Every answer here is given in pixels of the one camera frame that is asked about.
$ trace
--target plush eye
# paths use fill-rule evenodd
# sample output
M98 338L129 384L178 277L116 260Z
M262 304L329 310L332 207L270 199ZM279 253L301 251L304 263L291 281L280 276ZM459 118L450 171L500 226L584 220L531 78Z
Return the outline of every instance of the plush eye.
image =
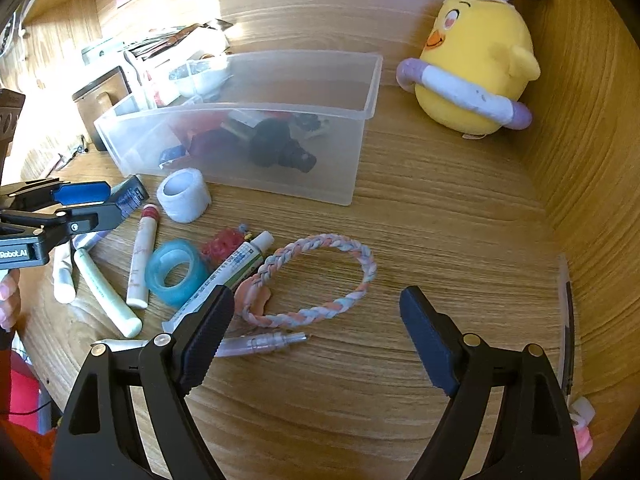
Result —
M447 15L444 17L445 30L449 30L451 27L453 27L453 24L456 22L459 15L460 11L457 9L453 9L447 12Z

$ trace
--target storage container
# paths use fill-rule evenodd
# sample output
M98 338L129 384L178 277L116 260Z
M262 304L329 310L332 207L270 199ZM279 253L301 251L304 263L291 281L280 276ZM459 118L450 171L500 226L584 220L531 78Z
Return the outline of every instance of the storage container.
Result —
M95 122L122 174L192 167L218 184L350 204L382 56L278 50L227 62L212 95L151 109L135 92Z

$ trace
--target plush toy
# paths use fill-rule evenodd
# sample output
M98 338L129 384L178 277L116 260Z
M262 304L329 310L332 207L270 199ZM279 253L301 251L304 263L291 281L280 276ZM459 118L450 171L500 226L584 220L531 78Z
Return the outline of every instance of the plush toy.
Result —
M420 59L396 72L432 119L469 139L527 128L518 99L539 76L529 29L508 0L445 0Z

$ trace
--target red cap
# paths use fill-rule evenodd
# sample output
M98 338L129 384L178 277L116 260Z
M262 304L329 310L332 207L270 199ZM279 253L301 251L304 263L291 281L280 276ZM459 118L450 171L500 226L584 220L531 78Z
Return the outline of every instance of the red cap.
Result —
M141 218L153 218L156 222L160 221L160 210L154 204L147 204L142 208Z

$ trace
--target braided headband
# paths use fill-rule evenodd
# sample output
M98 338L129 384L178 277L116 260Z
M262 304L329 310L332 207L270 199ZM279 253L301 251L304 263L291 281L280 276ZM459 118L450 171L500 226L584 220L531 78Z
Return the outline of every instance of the braided headband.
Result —
M343 253L351 254L360 262L364 276L358 288L344 298L330 301L321 306L303 308L297 312L287 312L286 314L276 314L275 316L256 316L250 311L253 302L258 297L260 288L271 279L280 267L300 253L308 253L319 248L338 249ZM375 277L376 263L373 261L371 250L366 245L356 240L351 240L346 236L336 234L300 238L297 242L291 243L283 249L278 249L273 256L269 256L258 269L258 273L250 278L252 284L242 302L242 318L252 325L268 328L293 328L308 325L325 318L331 319L355 305L366 294L369 283Z

